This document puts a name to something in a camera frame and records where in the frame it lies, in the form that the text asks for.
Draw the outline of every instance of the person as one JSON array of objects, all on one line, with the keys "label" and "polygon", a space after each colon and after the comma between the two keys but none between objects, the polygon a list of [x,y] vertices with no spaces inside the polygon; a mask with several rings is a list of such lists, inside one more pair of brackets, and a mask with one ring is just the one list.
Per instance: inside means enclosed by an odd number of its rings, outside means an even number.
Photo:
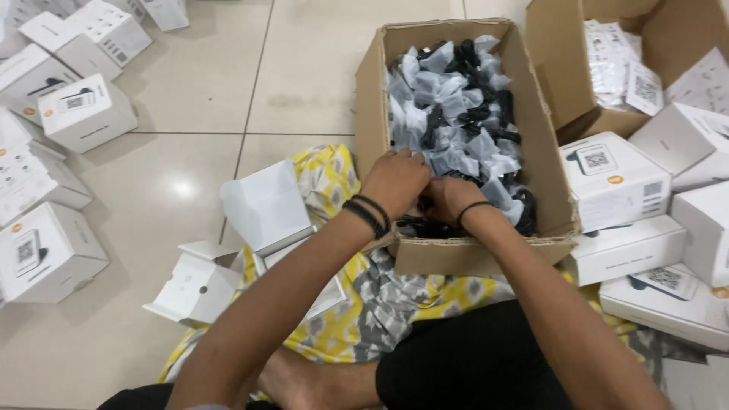
[{"label": "person", "polygon": [[[99,409],[670,409],[633,353],[472,182],[431,178],[408,149],[379,158],[361,195],[396,220],[419,196],[496,257],[516,299],[413,323],[392,353],[322,365],[282,347],[328,281],[375,238],[348,209],[233,302],[176,383],[127,390]],[[370,216],[385,219],[369,201]],[[256,388],[274,404],[247,403]]]}]

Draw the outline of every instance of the black pants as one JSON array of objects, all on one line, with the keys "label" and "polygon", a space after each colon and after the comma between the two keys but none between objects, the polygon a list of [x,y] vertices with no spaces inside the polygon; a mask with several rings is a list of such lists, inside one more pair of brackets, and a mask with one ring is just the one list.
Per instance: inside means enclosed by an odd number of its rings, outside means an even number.
[{"label": "black pants", "polygon": [[[389,410],[572,408],[517,301],[415,322],[382,358],[375,382]],[[171,391],[171,384],[123,390],[99,410],[164,410]]]}]

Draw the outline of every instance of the hand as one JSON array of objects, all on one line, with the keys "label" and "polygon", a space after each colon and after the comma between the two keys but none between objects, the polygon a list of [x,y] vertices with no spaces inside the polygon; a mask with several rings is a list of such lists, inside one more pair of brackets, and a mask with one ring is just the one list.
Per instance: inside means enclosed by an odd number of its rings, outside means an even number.
[{"label": "hand", "polygon": [[395,221],[416,205],[428,181],[430,167],[425,164],[425,157],[420,153],[411,157],[410,149],[403,148],[399,152],[388,151],[375,161],[360,193],[377,202]]},{"label": "hand", "polygon": [[456,219],[467,206],[486,200],[476,184],[453,177],[431,179],[423,196],[434,204],[424,210],[425,216],[451,226],[456,226]]}]

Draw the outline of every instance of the floor tile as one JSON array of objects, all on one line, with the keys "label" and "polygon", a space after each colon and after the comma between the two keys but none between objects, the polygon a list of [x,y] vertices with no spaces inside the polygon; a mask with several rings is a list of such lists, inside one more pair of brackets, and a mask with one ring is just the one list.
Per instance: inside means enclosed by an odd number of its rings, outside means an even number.
[{"label": "floor tile", "polygon": [[506,17],[514,20],[521,31],[526,25],[526,6],[531,0],[464,0],[466,18]]},{"label": "floor tile", "polygon": [[354,134],[354,74],[375,30],[463,15],[461,0],[276,0],[247,132]]},{"label": "floor tile", "polygon": [[[344,144],[354,152],[354,136],[247,134],[235,178],[247,177],[300,151],[324,144]],[[232,250],[243,247],[243,240],[228,222],[225,223],[221,244]]]},{"label": "floor tile", "polygon": [[0,309],[0,407],[95,409],[156,382],[186,328],[141,305],[169,279],[178,245],[219,240],[219,187],[242,138],[128,134],[67,160],[95,196],[83,213],[112,264],[58,305]]},{"label": "floor tile", "polygon": [[162,33],[114,82],[145,132],[242,134],[272,0],[190,0],[190,27]]}]

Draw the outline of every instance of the black bracelet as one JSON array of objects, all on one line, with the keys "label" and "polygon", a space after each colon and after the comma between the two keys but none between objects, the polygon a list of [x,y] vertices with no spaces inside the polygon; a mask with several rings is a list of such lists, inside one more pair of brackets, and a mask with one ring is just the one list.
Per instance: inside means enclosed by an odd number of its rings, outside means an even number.
[{"label": "black bracelet", "polygon": [[458,219],[456,219],[456,226],[458,226],[459,229],[463,229],[463,225],[461,225],[461,220],[463,219],[463,215],[466,213],[466,211],[469,210],[469,209],[471,209],[471,208],[473,208],[474,206],[479,206],[479,205],[494,206],[489,201],[474,202],[473,204],[470,204],[469,206],[466,206],[466,208],[463,211],[461,211],[461,214],[458,216]]},{"label": "black bracelet", "polygon": [[374,202],[372,199],[369,199],[368,197],[360,194],[354,194],[352,195],[352,199],[359,199],[366,204],[370,205],[372,208],[376,209],[377,212],[380,212],[380,215],[382,215],[382,220],[385,221],[385,229],[389,231],[390,229],[390,218],[387,216],[387,212],[385,212],[384,209],[382,209],[382,206],[378,204],[377,202]]},{"label": "black bracelet", "polygon": [[375,239],[379,239],[387,235],[389,227],[388,229],[385,229],[382,225],[380,225],[380,221],[375,218],[375,215],[373,215],[370,211],[367,211],[367,209],[361,204],[350,199],[342,205],[342,209],[349,209],[372,227],[372,230],[375,231]]}]

